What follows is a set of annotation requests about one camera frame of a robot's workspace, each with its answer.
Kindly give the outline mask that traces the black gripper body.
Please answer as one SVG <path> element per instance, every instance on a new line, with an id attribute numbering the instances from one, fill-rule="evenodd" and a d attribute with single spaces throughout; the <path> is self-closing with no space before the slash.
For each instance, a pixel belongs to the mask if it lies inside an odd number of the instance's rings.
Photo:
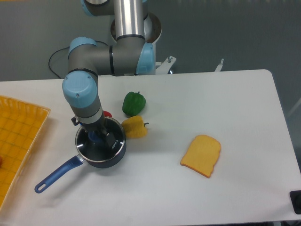
<path id="1" fill-rule="evenodd" d="M 105 127 L 105 117 L 101 117 L 93 123 L 84 123 L 79 120 L 79 117 L 71 118 L 74 126 L 80 125 L 87 132 L 94 132 L 98 137 L 104 138 L 107 136 L 107 129 Z"/>

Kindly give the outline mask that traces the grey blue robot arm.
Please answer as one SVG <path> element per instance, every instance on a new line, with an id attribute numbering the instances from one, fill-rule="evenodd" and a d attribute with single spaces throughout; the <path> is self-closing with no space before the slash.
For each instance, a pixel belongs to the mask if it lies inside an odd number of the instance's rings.
<path id="1" fill-rule="evenodd" d="M 113 149 L 117 139 L 105 124 L 98 96 L 98 76 L 147 74 L 155 71 L 153 45 L 145 40 L 145 0 L 83 0 L 90 16 L 115 17 L 116 45 L 98 46 L 91 38 L 75 38 L 69 47 L 68 70 L 62 88 L 76 124 L 94 132 Z"/>

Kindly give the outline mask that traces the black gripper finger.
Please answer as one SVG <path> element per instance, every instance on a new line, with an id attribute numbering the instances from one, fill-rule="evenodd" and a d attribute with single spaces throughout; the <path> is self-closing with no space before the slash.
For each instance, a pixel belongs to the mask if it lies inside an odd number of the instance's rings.
<path id="1" fill-rule="evenodd" d="M 102 131 L 102 136 L 103 136 L 103 140 L 106 143 L 106 145 L 108 147 L 113 147 L 115 142 L 116 142 L 116 138 L 114 136 L 114 134 L 112 132 L 108 132 L 106 130 Z"/>

